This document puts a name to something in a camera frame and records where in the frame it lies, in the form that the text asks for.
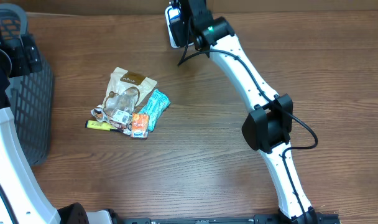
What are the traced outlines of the yellow and blue bar packet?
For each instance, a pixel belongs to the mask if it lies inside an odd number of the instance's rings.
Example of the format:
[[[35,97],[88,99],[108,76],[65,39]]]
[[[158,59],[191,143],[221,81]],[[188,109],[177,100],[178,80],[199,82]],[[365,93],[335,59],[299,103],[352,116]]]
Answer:
[[[117,128],[115,128],[113,125],[105,122],[99,122],[99,121],[92,121],[88,120],[85,123],[85,128],[88,129],[96,129],[96,130],[102,130],[102,131],[112,131],[112,132],[119,132]]]

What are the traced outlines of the teal snack packet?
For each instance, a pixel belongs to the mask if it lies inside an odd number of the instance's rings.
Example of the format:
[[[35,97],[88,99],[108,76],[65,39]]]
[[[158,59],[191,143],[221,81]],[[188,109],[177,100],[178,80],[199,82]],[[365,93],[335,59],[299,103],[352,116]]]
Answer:
[[[168,96],[158,89],[155,89],[147,104],[139,111],[139,114],[146,114],[149,116],[149,131],[153,131],[155,129],[158,119],[169,106],[170,100]]]

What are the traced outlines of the beige Pantree snack bag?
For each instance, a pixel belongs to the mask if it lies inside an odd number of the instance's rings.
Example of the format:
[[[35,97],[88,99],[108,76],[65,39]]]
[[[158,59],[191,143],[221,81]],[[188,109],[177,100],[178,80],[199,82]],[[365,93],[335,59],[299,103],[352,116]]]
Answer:
[[[103,102],[91,110],[91,115],[98,122],[130,135],[135,108],[156,85],[157,81],[149,77],[117,67],[110,74]]]

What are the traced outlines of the orange snack packet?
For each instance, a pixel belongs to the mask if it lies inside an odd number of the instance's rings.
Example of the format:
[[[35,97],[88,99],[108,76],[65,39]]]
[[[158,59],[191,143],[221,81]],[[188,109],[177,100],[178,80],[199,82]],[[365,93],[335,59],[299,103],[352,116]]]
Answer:
[[[149,116],[147,114],[132,115],[131,137],[146,139],[148,137]]]

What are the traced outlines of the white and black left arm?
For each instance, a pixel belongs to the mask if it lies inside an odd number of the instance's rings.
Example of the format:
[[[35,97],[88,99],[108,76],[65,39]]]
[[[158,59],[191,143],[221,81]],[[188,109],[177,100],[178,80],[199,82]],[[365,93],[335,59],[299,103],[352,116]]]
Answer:
[[[109,210],[86,212],[79,203],[56,209],[39,187],[17,137],[6,89],[12,61],[0,29],[0,223],[116,223]]]

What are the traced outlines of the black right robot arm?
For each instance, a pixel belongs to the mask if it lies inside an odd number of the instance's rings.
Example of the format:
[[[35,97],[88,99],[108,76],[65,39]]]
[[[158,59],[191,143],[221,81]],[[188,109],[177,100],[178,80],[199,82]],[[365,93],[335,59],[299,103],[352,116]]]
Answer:
[[[292,123],[312,136],[314,131],[293,115],[293,101],[278,94],[261,77],[246,56],[239,37],[224,17],[215,18],[206,1],[173,0],[165,10],[173,48],[194,45],[196,52],[183,54],[180,63],[206,55],[229,78],[240,94],[248,116],[242,135],[259,152],[269,170],[279,202],[277,223],[318,223],[319,218],[305,195],[292,159]]]

